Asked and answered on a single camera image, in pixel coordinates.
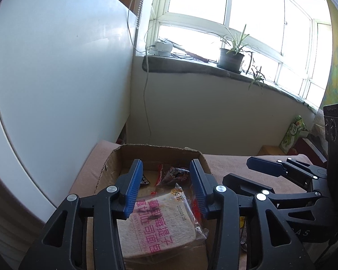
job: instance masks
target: plant pot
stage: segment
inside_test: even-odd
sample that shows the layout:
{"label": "plant pot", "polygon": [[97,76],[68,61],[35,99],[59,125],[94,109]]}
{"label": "plant pot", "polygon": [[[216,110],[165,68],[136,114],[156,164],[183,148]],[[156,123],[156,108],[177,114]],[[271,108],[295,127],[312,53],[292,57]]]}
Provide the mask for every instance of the plant pot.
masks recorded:
{"label": "plant pot", "polygon": [[235,55],[234,51],[230,51],[229,53],[227,53],[227,51],[228,50],[226,48],[220,48],[218,67],[235,73],[240,73],[239,68],[242,64],[244,55],[240,53]]}

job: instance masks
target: electrical cord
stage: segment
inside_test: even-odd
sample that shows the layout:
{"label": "electrical cord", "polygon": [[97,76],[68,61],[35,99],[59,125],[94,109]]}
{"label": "electrical cord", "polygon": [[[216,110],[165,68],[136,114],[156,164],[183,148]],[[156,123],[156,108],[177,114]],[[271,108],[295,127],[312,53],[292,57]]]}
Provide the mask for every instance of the electrical cord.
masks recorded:
{"label": "electrical cord", "polygon": [[173,58],[176,58],[176,59],[188,59],[188,60],[194,59],[191,56],[185,56],[185,55],[183,55],[183,57],[181,57],[181,56],[177,55],[176,53],[171,53],[170,56],[173,57]]}
{"label": "electrical cord", "polygon": [[147,124],[148,124],[148,128],[149,128],[149,138],[148,138],[148,142],[147,144],[150,143],[150,139],[151,139],[151,127],[150,127],[150,123],[149,123],[149,117],[148,117],[148,110],[147,110],[147,105],[146,105],[146,89],[148,86],[148,80],[149,80],[149,61],[148,61],[148,49],[150,47],[153,47],[155,45],[151,45],[145,48],[145,51],[138,51],[137,48],[134,46],[134,43],[132,41],[132,34],[130,32],[130,27],[129,27],[129,14],[130,14],[130,8],[132,6],[132,2],[133,0],[130,1],[129,7],[128,7],[128,16],[126,17],[126,25],[128,27],[128,31],[129,31],[129,37],[130,37],[130,42],[132,43],[132,46],[134,47],[134,49],[138,52],[138,53],[144,53],[145,52],[145,58],[146,58],[146,65],[147,65],[147,77],[145,80],[145,85],[144,85],[144,90],[143,90],[143,101],[144,101],[144,110],[145,110],[145,116],[146,116],[146,120],[147,120]]}
{"label": "electrical cord", "polygon": [[325,254],[329,251],[329,249],[336,243],[338,242],[338,233],[333,239],[330,239],[328,242],[328,246],[325,248],[325,250],[322,252],[322,254],[316,259],[314,262],[314,265],[317,267],[321,263],[321,259],[325,256]]}

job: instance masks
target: potted plant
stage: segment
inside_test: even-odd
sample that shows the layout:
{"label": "potted plant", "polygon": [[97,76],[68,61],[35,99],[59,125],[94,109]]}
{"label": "potted plant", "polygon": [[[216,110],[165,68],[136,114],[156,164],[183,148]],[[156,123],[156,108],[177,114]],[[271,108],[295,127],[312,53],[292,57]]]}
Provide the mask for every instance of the potted plant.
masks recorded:
{"label": "potted plant", "polygon": [[253,72],[253,81],[249,84],[248,90],[255,82],[259,85],[260,89],[262,89],[265,80],[265,76],[262,73],[262,66],[257,67],[253,64],[253,68],[251,68],[251,71]]}
{"label": "potted plant", "polygon": [[228,45],[230,49],[220,48],[220,57],[218,62],[219,68],[239,73],[239,68],[244,58],[244,55],[240,52],[242,52],[242,49],[248,45],[247,43],[243,44],[244,39],[249,36],[249,34],[244,34],[246,27],[247,25],[244,26],[240,37],[238,37],[237,34],[233,36],[229,30],[228,32],[232,37],[231,39],[228,40],[225,37],[220,36],[222,38],[221,41]]}

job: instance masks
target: metal screw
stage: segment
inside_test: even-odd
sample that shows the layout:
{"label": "metal screw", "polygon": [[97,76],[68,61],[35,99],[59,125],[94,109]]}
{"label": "metal screw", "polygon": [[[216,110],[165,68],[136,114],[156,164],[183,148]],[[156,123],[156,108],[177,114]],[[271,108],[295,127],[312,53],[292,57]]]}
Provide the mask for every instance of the metal screw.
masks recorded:
{"label": "metal screw", "polygon": [[258,193],[256,194],[256,197],[259,201],[264,201],[265,199],[267,199],[267,196],[265,196],[264,194],[262,193]]}
{"label": "metal screw", "polygon": [[76,195],[75,194],[70,194],[68,197],[66,197],[66,199],[70,202],[75,201],[76,200]]}
{"label": "metal screw", "polygon": [[215,189],[218,192],[225,192],[227,190],[227,188],[225,186],[222,186],[222,185],[216,186]]}
{"label": "metal screw", "polygon": [[114,193],[118,188],[116,186],[107,187],[106,190],[109,193]]}

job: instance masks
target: green package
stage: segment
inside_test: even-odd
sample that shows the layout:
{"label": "green package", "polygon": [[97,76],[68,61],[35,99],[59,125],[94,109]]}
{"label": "green package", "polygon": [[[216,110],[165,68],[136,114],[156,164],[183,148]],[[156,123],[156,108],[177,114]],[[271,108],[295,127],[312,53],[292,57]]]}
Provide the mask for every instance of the green package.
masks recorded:
{"label": "green package", "polygon": [[295,117],[293,123],[291,123],[291,125],[289,126],[287,133],[285,134],[283,140],[279,145],[280,149],[282,149],[283,152],[287,154],[289,149],[292,148],[298,140],[300,132],[305,130],[306,127],[302,117]]}

